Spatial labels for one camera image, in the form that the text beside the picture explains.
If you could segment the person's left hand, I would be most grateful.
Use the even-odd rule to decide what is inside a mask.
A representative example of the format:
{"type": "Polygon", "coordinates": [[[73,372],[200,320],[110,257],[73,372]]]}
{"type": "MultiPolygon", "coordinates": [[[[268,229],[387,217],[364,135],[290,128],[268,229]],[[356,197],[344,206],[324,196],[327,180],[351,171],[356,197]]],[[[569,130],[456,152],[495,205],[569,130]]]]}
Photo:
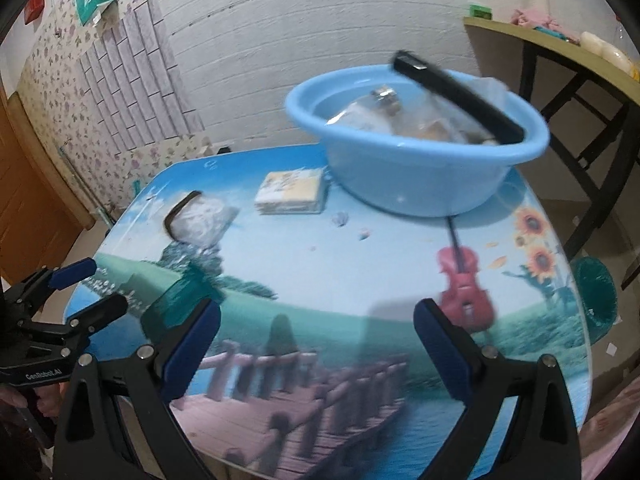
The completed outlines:
{"type": "Polygon", "coordinates": [[[35,394],[38,396],[37,408],[43,416],[50,418],[58,417],[63,405],[66,389],[66,382],[35,388],[35,394]]]}

